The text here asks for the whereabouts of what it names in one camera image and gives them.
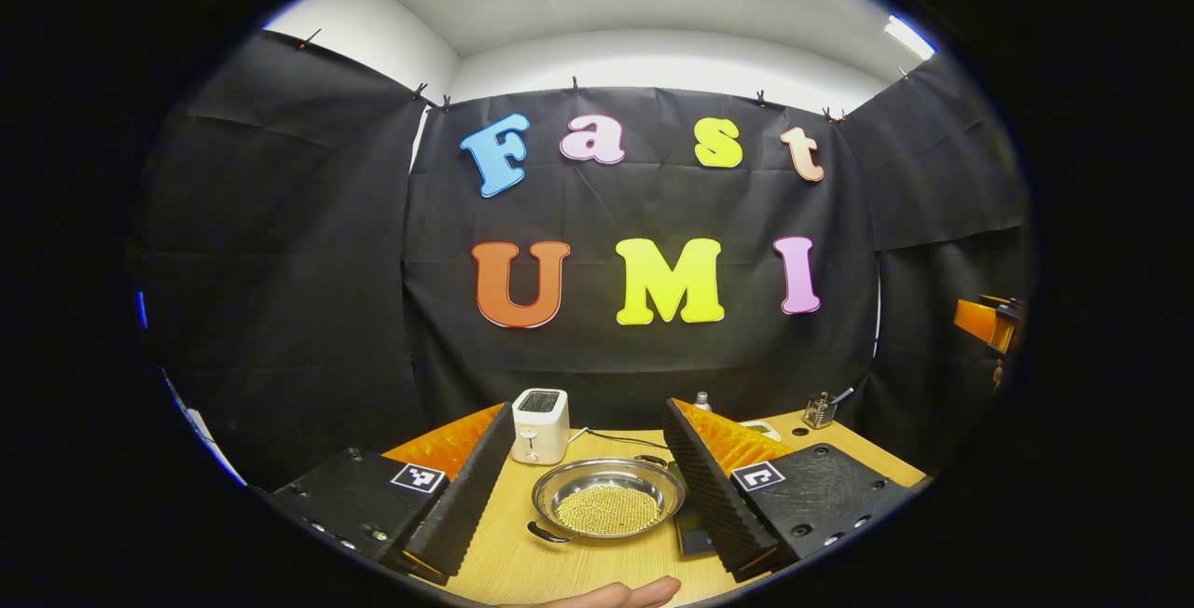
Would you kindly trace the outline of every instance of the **pink letter i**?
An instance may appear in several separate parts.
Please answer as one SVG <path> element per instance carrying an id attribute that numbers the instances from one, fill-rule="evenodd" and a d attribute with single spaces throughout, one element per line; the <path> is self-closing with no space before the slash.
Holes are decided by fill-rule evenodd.
<path id="1" fill-rule="evenodd" d="M 811 248 L 813 241 L 808 238 L 775 240 L 775 251 L 783 258 L 783 277 L 788 283 L 788 297 L 780 305 L 784 314 L 814 312 L 820 307 L 820 299 L 813 295 L 813 276 L 808 269 Z"/>

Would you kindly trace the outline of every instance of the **stainless steel pan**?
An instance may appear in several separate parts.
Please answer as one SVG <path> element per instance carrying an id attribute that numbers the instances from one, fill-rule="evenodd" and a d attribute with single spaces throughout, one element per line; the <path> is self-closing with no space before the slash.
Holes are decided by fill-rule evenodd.
<path id="1" fill-rule="evenodd" d="M 627 538 L 658 527 L 679 510 L 684 503 L 684 486 L 666 471 L 667 462 L 658 456 L 639 455 L 632 459 L 603 456 L 565 463 L 547 472 L 531 490 L 531 503 L 540 515 L 527 529 L 549 542 L 568 542 L 578 535 L 589 538 Z M 578 532 L 560 521 L 558 510 L 564 498 L 596 486 L 611 486 L 646 493 L 656 502 L 659 514 L 646 527 L 618 534 Z M 548 521 L 571 533 L 568 538 L 550 535 L 537 522 Z"/>

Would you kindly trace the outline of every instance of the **pen holder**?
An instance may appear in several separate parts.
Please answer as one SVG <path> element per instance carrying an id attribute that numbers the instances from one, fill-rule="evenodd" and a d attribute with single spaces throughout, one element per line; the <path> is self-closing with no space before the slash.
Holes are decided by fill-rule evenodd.
<path id="1" fill-rule="evenodd" d="M 833 413 L 837 412 L 837 404 L 829 401 L 829 395 L 810 398 L 808 406 L 805 407 L 805 423 L 813 429 L 824 429 L 832 424 Z"/>

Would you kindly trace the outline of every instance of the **toaster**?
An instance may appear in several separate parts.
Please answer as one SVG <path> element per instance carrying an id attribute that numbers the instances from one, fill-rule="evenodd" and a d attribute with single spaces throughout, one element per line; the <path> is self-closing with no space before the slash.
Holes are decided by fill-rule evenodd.
<path id="1" fill-rule="evenodd" d="M 527 389 L 515 399 L 515 443 L 510 457 L 550 466 L 568 448 L 568 394 L 561 389 Z"/>

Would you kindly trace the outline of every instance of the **black backdrop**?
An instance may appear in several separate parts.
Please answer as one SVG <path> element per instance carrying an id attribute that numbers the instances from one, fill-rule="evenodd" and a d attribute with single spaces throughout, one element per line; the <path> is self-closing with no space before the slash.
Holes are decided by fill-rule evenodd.
<path id="1" fill-rule="evenodd" d="M 460 141 L 511 113 L 525 178 L 490 198 Z M 616 165 L 565 158 L 560 139 L 576 116 L 611 116 L 623 127 Z M 743 161 L 704 167 L 693 127 L 728 118 Z M 801 179 L 780 134 L 802 127 L 826 174 Z M 714 410 L 751 418 L 804 407 L 807 397 L 861 387 L 875 325 L 875 264 L 861 178 L 825 117 L 759 106 L 731 96 L 654 88 L 583 88 L 503 96 L 429 116 L 410 182 L 405 282 L 416 340 L 416 375 L 433 419 L 451 419 L 528 387 L 568 391 L 576 426 L 656 428 L 661 400 L 709 392 Z M 787 315 L 782 237 L 806 237 L 819 309 Z M 721 244 L 718 323 L 658 315 L 622 326 L 626 263 L 615 245 L 652 239 L 669 265 L 685 242 Z M 476 307 L 475 244 L 509 241 L 511 299 L 536 296 L 538 264 L 528 248 L 567 242 L 559 313 L 537 328 L 501 328 Z M 842 411 L 849 419 L 849 407 Z"/>
<path id="2" fill-rule="evenodd" d="M 425 102 L 263 31 L 167 122 L 130 247 L 146 345 L 246 480 L 427 430 L 402 327 Z"/>
<path id="3" fill-rule="evenodd" d="M 1028 195 L 1009 134 L 946 54 L 857 108 L 842 134 L 866 178 L 882 302 L 855 430 L 936 474 L 995 393 L 995 357 L 954 309 L 1024 297 Z"/>
<path id="4" fill-rule="evenodd" d="M 574 424 L 607 429 L 654 426 L 660 400 L 697 391 L 744 419 L 855 387 L 838 420 L 929 472 L 989 404 L 995 363 L 952 315 L 958 299 L 1023 295 L 1023 196 L 1005 136 L 947 57 L 841 121 L 654 88 L 435 109 L 407 184 L 426 103 L 297 44 L 259 33 L 168 122 L 130 247 L 152 357 L 250 481 L 278 486 L 534 386 L 567 389 Z M 525 178 L 482 198 L 460 141 L 511 113 L 531 122 Z M 624 160 L 562 156 L 586 113 L 622 123 Z M 737 124 L 740 165 L 696 161 L 704 117 Z M 780 141 L 796 125 L 821 182 Z M 813 241 L 816 312 L 780 309 L 783 237 Z M 670 265 L 690 239 L 718 240 L 725 319 L 617 324 L 628 238 Z M 533 330 L 486 320 L 472 247 L 518 245 L 510 294 L 529 303 L 528 250 L 544 240 L 572 248 L 560 312 Z"/>

